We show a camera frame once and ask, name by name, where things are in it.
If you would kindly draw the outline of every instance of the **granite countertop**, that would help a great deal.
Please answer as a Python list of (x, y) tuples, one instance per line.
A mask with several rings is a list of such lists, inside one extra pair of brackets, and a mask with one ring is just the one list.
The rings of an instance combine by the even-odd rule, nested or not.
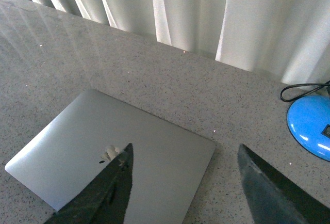
[(217, 144), (184, 223), (253, 223), (237, 163), (240, 143), (330, 207), (330, 163), (291, 136), (283, 87), (49, 7), (0, 0), (0, 222), (43, 223), (54, 212), (4, 167), (87, 88)]

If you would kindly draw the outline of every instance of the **black cable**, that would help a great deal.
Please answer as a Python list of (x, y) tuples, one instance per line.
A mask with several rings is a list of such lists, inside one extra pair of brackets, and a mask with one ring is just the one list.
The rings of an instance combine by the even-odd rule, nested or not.
[[(285, 98), (283, 98), (283, 92), (284, 92), (284, 91), (286, 91), (286, 90), (288, 90), (288, 89), (291, 89), (291, 88), (302, 87), (302, 86), (318, 86), (318, 87), (316, 87), (316, 88), (314, 88), (314, 89), (312, 89), (312, 90), (310, 90), (310, 91), (307, 91), (307, 92), (305, 92), (305, 93), (303, 93), (303, 94), (300, 94), (300, 95), (298, 95), (298, 96), (295, 97), (295, 98), (291, 98), (291, 99), (285, 99)], [(296, 85), (287, 86), (287, 87), (285, 87), (285, 88), (280, 92), (279, 97), (280, 97), (280, 99), (281, 99), (282, 101), (284, 101), (284, 102), (292, 102), (292, 101), (295, 101), (295, 100), (297, 100), (297, 99), (300, 99), (300, 98), (302, 98), (302, 97), (304, 97), (304, 96), (310, 95), (310, 94), (312, 94), (313, 92), (316, 92), (316, 91), (322, 89), (323, 87), (327, 87), (328, 92), (330, 92), (330, 81), (328, 81), (328, 82), (326, 82), (326, 83), (324, 83), (324, 84), (318, 84), (318, 83), (306, 83), (306, 84), (296, 84)]]

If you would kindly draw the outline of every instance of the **closed laptop lid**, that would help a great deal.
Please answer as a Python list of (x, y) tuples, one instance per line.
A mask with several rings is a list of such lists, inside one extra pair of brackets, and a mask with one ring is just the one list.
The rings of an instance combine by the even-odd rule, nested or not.
[(215, 144), (90, 89), (80, 94), (5, 169), (54, 209), (77, 196), (109, 163), (111, 145), (134, 146), (125, 223), (181, 223)]

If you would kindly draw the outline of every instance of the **black power button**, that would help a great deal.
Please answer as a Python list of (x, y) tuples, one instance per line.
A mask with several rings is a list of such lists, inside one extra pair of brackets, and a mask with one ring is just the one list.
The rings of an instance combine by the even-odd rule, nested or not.
[(330, 125), (329, 124), (323, 130), (322, 135), (325, 135), (326, 137), (330, 138)]

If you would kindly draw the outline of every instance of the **blue lamp base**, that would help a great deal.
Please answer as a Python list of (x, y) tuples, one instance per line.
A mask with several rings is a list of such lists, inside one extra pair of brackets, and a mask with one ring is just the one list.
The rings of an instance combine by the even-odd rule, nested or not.
[(306, 96), (296, 100), (287, 115), (289, 130), (309, 152), (330, 161), (330, 99)]

